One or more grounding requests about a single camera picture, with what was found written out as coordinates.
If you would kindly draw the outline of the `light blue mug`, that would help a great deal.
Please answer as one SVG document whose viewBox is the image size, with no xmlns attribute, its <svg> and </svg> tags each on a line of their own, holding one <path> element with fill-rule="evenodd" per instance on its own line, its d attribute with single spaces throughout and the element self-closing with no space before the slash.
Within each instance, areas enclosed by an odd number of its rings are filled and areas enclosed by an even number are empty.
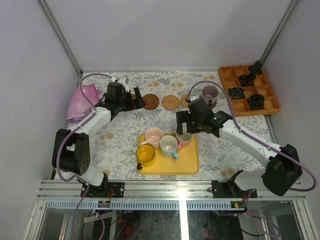
<svg viewBox="0 0 320 240">
<path fill-rule="evenodd" d="M 171 135 L 165 135 L 160 141 L 160 149 L 164 156 L 177 160 L 178 155 L 178 140 Z"/>
</svg>

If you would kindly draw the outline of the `black item on box corner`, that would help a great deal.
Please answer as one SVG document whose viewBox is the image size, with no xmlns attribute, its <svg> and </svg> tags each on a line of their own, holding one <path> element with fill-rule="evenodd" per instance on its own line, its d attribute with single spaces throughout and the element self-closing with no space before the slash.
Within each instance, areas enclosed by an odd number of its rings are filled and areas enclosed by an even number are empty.
<svg viewBox="0 0 320 240">
<path fill-rule="evenodd" d="M 253 75 L 262 75 L 263 73 L 262 73 L 261 68 L 262 68 L 262 64 L 259 60 L 257 60 L 254 63 L 254 65 L 248 67 L 248 70 Z"/>
</svg>

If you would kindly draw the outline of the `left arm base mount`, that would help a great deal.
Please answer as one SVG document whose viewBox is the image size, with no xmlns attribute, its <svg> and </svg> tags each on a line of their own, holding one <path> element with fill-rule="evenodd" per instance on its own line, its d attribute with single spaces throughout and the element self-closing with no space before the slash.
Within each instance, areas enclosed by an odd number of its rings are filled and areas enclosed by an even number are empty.
<svg viewBox="0 0 320 240">
<path fill-rule="evenodd" d="M 106 186 L 94 186 L 89 185 L 87 194 L 86 185 L 82 185 L 80 196 L 85 198 L 108 198 L 108 199 L 119 199 L 124 197 L 125 183 L 124 182 L 108 182 Z"/>
</svg>

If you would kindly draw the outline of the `floral tablecloth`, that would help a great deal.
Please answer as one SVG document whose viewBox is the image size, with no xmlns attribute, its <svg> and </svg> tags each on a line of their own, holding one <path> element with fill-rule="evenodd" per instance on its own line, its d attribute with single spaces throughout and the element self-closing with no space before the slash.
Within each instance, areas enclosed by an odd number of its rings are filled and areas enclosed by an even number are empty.
<svg viewBox="0 0 320 240">
<path fill-rule="evenodd" d="M 216 71 L 205 72 L 114 72 L 115 78 L 128 77 L 128 86 L 138 87 L 142 95 L 159 99 L 182 97 L 189 91 L 199 96 L 206 81 L 220 82 Z M 164 133 L 176 131 L 176 113 L 159 105 L 156 109 L 138 109 L 119 113 L 90 139 L 91 163 L 111 180 L 226 180 L 236 171 L 262 168 L 252 156 L 214 135 L 198 133 L 199 170 L 195 175 L 142 175 L 136 169 L 139 136 L 157 127 Z"/>
</svg>

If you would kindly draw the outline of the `yellow mug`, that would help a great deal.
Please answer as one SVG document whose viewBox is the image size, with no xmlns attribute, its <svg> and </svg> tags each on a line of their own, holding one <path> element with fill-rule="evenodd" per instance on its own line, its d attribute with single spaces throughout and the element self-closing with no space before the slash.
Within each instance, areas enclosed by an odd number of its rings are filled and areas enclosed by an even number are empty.
<svg viewBox="0 0 320 240">
<path fill-rule="evenodd" d="M 156 151 L 151 145 L 141 145 L 136 151 L 137 165 L 136 169 L 138 171 L 143 168 L 150 167 L 155 163 Z"/>
</svg>

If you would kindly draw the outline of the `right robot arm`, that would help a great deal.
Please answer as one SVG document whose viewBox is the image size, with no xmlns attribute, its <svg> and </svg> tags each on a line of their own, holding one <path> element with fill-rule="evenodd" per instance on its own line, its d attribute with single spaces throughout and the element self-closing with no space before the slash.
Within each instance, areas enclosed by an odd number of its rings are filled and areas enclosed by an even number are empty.
<svg viewBox="0 0 320 240">
<path fill-rule="evenodd" d="M 237 171 L 228 179 L 228 192 L 240 197 L 245 191 L 263 188 L 284 196 L 302 175 L 297 150 L 290 144 L 280 146 L 264 140 L 238 125 L 224 111 L 213 112 L 201 98 L 194 99 L 188 110 L 176 112 L 176 133 L 205 132 L 231 142 L 256 159 L 264 168 Z"/>
</svg>

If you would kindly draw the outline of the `aluminium frame rail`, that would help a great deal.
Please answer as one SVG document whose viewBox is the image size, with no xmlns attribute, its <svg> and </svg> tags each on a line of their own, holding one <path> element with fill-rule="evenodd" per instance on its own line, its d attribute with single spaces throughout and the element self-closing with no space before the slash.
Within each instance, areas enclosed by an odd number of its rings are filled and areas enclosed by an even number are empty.
<svg viewBox="0 0 320 240">
<path fill-rule="evenodd" d="M 212 186 L 209 180 L 122 180 L 124 200 L 186 200 L 213 199 L 208 191 Z M 42 180 L 37 194 L 43 200 L 77 200 L 81 197 L 82 184 L 76 180 Z"/>
</svg>

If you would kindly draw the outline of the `light pink mug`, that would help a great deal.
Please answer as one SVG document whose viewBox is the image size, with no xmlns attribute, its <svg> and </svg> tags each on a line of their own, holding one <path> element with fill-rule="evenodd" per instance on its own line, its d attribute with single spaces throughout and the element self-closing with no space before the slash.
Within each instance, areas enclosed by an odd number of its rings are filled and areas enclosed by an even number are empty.
<svg viewBox="0 0 320 240">
<path fill-rule="evenodd" d="M 141 142 L 139 146 L 150 145 L 155 150 L 160 148 L 161 139 L 164 137 L 164 133 L 157 127 L 148 129 L 145 133 L 145 141 Z"/>
</svg>

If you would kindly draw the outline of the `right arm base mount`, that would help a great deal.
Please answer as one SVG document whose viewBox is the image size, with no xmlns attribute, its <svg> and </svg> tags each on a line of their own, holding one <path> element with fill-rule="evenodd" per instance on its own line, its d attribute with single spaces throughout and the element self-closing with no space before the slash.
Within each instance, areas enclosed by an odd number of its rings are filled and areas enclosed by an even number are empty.
<svg viewBox="0 0 320 240">
<path fill-rule="evenodd" d="M 217 199 L 235 199 L 247 197 L 250 190 L 241 190 L 234 182 L 212 180 L 207 192 Z"/>
</svg>

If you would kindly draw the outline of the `woven rattan coaster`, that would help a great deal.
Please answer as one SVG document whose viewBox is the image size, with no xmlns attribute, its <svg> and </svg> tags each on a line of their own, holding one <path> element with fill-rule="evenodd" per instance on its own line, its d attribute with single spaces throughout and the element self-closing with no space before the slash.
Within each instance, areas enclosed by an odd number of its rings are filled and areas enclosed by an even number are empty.
<svg viewBox="0 0 320 240">
<path fill-rule="evenodd" d="M 184 107 L 184 108 L 188 108 L 188 102 L 187 102 L 187 94 L 184 94 L 181 96 L 180 98 L 180 104 Z"/>
<path fill-rule="evenodd" d="M 176 110 L 180 105 L 180 100 L 174 95 L 166 95 L 162 99 L 161 105 L 168 111 Z"/>
</svg>

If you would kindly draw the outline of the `pink snowflake cloth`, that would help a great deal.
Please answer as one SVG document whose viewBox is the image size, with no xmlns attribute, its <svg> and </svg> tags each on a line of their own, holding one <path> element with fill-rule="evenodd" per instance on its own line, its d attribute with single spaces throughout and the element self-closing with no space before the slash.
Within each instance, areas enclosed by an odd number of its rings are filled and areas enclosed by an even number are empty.
<svg viewBox="0 0 320 240">
<path fill-rule="evenodd" d="M 94 83 L 82 86 L 85 96 L 95 105 L 99 101 L 100 91 L 96 89 Z M 68 107 L 66 122 L 78 123 L 81 122 L 92 111 L 92 106 L 84 98 L 79 88 L 77 88 L 71 98 Z"/>
</svg>

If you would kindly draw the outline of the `black item in box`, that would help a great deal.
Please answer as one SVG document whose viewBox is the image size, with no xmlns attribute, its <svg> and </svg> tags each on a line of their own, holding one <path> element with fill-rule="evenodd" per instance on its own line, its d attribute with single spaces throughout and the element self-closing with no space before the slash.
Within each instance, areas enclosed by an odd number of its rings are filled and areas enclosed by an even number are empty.
<svg viewBox="0 0 320 240">
<path fill-rule="evenodd" d="M 253 86 L 255 84 L 256 75 L 253 73 L 250 73 L 247 75 L 243 74 L 238 77 L 238 80 L 242 87 Z"/>
<path fill-rule="evenodd" d="M 263 110 L 265 104 L 265 97 L 262 94 L 253 94 L 247 99 L 249 108 L 254 110 Z"/>
<path fill-rule="evenodd" d="M 233 100 L 245 98 L 245 90 L 242 87 L 232 87 L 228 90 L 228 94 Z"/>
</svg>

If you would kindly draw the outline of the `purple mug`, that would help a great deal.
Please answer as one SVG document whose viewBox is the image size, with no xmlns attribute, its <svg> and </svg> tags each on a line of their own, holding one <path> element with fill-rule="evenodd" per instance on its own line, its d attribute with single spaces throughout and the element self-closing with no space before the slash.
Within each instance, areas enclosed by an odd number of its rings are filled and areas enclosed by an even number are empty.
<svg viewBox="0 0 320 240">
<path fill-rule="evenodd" d="M 218 89 L 213 85 L 206 85 L 201 90 L 200 98 L 209 106 L 209 100 L 217 100 L 219 95 Z"/>
</svg>

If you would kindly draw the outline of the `yellow tray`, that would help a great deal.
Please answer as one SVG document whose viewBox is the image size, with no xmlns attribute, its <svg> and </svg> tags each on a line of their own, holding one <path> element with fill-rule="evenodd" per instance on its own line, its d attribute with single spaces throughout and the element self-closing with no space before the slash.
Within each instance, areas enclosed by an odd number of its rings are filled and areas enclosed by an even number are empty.
<svg viewBox="0 0 320 240">
<path fill-rule="evenodd" d="M 155 151 L 155 162 L 142 166 L 141 175 L 195 175 L 199 171 L 198 140 L 194 136 L 190 144 L 178 151 L 179 159 L 164 156 L 160 149 Z"/>
</svg>

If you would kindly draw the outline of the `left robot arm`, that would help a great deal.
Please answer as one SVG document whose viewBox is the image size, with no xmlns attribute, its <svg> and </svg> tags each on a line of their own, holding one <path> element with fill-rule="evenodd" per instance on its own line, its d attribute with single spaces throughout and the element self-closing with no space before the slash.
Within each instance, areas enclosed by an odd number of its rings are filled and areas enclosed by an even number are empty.
<svg viewBox="0 0 320 240">
<path fill-rule="evenodd" d="M 106 93 L 98 102 L 92 102 L 83 87 L 79 86 L 82 97 L 89 104 L 88 115 L 72 129 L 59 129 L 55 135 L 52 166 L 64 182 L 77 179 L 92 186 L 98 197 L 105 197 L 110 190 L 108 176 L 99 171 L 91 162 L 90 139 L 120 112 L 142 109 L 146 103 L 140 90 L 135 87 L 132 98 L 129 79 L 111 77 Z"/>
</svg>

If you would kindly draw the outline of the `dark wooden coaster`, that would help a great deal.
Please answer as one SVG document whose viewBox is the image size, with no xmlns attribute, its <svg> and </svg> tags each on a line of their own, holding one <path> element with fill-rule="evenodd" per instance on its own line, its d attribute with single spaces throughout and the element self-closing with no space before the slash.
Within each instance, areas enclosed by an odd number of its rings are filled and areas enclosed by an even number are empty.
<svg viewBox="0 0 320 240">
<path fill-rule="evenodd" d="M 145 102 L 143 107 L 146 110 L 154 110 L 159 106 L 160 100 L 155 94 L 146 94 L 142 97 Z"/>
</svg>

